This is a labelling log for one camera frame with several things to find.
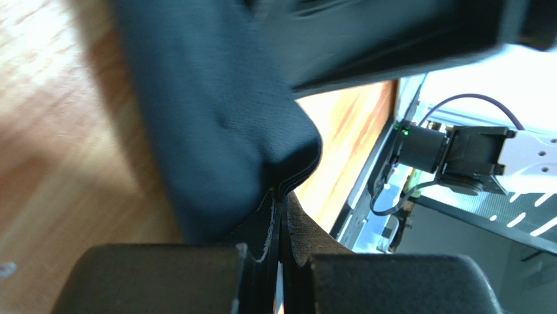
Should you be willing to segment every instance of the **wire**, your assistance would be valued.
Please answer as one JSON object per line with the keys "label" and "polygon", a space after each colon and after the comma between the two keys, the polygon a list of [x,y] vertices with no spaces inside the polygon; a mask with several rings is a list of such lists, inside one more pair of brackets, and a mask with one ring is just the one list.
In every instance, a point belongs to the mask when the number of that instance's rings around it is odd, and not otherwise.
{"label": "wire", "polygon": [[461,99],[461,98],[476,98],[476,99],[481,99],[484,101],[487,101],[493,105],[495,105],[497,108],[501,109],[501,111],[503,111],[504,114],[506,114],[509,119],[511,119],[511,122],[515,125],[517,130],[525,130],[524,126],[522,125],[522,123],[520,123],[520,121],[518,121],[518,118],[509,110],[509,108],[506,108],[502,103],[498,102],[497,100],[489,97],[489,96],[485,96],[482,94],[460,94],[460,95],[456,95],[456,96],[452,96],[449,97],[445,100],[443,100],[442,102],[440,102],[438,105],[436,105],[435,107],[433,107],[427,114],[426,116],[422,119],[422,121],[420,121],[420,123],[418,124],[419,126],[423,125],[428,118],[439,108],[441,108],[443,105],[445,105],[446,103],[449,103],[453,100],[457,100],[457,99]]}
{"label": "wire", "polygon": [[412,194],[414,194],[417,190],[421,190],[423,188],[427,188],[429,186],[434,186],[437,184],[436,180],[430,181],[430,182],[424,182],[424,183],[420,183],[416,186],[414,186],[413,188],[411,188],[408,193],[406,193],[406,195],[404,195],[403,198],[401,198],[398,203],[387,209],[386,211],[375,211],[374,210],[374,206],[375,206],[375,201],[371,200],[371,203],[369,204],[369,208],[371,208],[371,212],[374,213],[376,216],[388,216],[388,215],[393,215],[394,213],[398,212],[401,208],[402,205],[404,205],[404,202],[406,202],[411,196]]}

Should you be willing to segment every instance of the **gray wall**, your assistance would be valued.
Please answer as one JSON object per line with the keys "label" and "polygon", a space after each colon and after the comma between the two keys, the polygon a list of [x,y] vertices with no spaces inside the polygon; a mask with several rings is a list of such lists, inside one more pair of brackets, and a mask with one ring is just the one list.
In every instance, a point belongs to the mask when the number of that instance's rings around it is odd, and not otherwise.
{"label": "gray wall", "polygon": [[468,255],[487,275],[496,295],[501,294],[511,240],[419,205],[411,218],[412,228],[405,229],[397,253]]}
{"label": "gray wall", "polygon": [[521,262],[535,250],[513,243],[499,301],[512,314],[557,313],[557,258],[541,254]]}

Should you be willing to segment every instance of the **wooden table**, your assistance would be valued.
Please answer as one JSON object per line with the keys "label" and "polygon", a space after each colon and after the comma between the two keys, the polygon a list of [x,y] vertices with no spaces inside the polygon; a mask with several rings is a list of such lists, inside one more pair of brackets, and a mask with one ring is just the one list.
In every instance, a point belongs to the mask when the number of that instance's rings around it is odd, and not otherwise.
{"label": "wooden table", "polygon": [[[101,0],[0,0],[0,313],[48,313],[100,243],[177,243]],[[329,230],[392,110],[381,83],[300,99],[324,138],[296,192]]]}

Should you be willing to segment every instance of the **cable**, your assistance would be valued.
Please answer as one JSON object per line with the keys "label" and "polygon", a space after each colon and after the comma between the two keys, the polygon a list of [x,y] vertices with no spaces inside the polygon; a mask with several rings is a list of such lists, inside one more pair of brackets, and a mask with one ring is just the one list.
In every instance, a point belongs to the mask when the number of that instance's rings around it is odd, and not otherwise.
{"label": "cable", "polygon": [[434,186],[437,184],[437,181],[433,180],[430,182],[424,182],[424,183],[420,183],[416,186],[414,186],[413,188],[411,188],[408,193],[406,193],[406,195],[404,195],[403,198],[401,198],[398,203],[387,209],[386,211],[375,211],[373,209],[374,205],[375,205],[375,201],[371,200],[371,203],[369,204],[369,208],[371,208],[371,212],[374,213],[376,216],[388,216],[388,215],[393,215],[394,213],[398,212],[401,208],[402,205],[404,204],[405,201],[407,201],[410,196],[412,196],[412,194],[414,194],[417,190],[421,190],[423,188],[427,188],[429,186]]}
{"label": "cable", "polygon": [[449,97],[445,100],[443,100],[442,102],[440,102],[438,105],[436,105],[435,107],[433,107],[427,114],[426,116],[422,119],[422,121],[420,121],[420,123],[418,124],[419,126],[423,125],[428,118],[439,108],[441,108],[443,105],[445,105],[448,102],[451,102],[453,100],[457,100],[457,99],[461,99],[461,98],[476,98],[476,99],[481,99],[484,101],[487,101],[493,105],[495,105],[497,108],[501,109],[501,111],[503,111],[504,114],[506,114],[509,119],[511,119],[511,122],[515,125],[517,130],[525,130],[524,126],[522,125],[522,123],[520,123],[520,121],[518,121],[518,118],[509,110],[509,108],[506,108],[502,103],[498,102],[497,100],[489,97],[489,96],[485,96],[482,94],[460,94],[460,95],[456,95],[456,96],[452,96]]}

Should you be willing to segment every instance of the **wooden surface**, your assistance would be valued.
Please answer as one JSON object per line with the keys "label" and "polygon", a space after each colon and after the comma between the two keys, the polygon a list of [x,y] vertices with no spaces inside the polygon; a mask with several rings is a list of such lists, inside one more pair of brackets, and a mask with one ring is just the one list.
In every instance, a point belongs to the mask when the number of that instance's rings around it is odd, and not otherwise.
{"label": "wooden surface", "polygon": [[[101,243],[179,236],[103,1],[0,0],[0,313],[48,313]],[[300,102],[324,138],[297,189],[330,229],[391,110],[393,84]]]}

